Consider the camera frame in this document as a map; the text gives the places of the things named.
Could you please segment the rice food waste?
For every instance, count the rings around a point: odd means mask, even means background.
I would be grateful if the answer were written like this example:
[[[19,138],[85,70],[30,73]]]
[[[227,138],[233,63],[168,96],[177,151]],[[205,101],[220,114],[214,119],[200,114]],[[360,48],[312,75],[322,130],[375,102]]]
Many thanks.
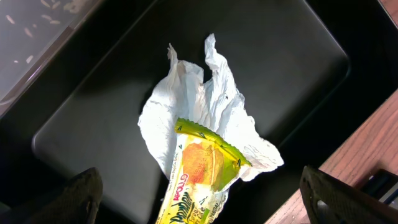
[[[1,65],[40,53],[94,1],[1,1]]]

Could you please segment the white napkin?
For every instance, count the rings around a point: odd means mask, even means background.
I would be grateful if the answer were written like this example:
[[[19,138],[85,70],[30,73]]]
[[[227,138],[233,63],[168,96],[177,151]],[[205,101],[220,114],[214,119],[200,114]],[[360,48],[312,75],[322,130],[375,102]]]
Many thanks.
[[[215,43],[214,34],[205,39],[205,63],[212,72],[207,82],[200,66],[179,60],[176,50],[168,48],[169,73],[144,104],[138,126],[166,176],[170,176],[177,143],[175,123],[184,118],[212,130],[242,152],[252,167],[242,170],[239,177],[248,182],[262,172],[276,170],[284,161],[278,149],[257,133],[254,118],[244,108],[245,97]]]

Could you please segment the green yellow snack wrapper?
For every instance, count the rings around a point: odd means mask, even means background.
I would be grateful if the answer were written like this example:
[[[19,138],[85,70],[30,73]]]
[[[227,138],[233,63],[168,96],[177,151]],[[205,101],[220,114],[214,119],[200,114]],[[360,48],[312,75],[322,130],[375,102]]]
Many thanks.
[[[208,128],[179,118],[170,182],[156,222],[213,223],[241,170],[252,164]]]

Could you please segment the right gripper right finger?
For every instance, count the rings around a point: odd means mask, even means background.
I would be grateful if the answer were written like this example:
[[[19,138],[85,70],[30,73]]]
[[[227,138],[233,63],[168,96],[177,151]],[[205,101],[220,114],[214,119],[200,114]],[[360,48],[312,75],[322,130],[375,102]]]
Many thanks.
[[[397,175],[385,169],[356,189],[306,166],[300,193],[310,223],[397,223]]]

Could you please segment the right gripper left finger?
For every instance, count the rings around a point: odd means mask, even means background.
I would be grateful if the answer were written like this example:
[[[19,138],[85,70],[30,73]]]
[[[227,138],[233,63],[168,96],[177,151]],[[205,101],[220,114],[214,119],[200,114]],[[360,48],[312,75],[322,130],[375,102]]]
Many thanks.
[[[94,223],[103,195],[103,181],[91,167],[46,194],[10,208],[1,223]]]

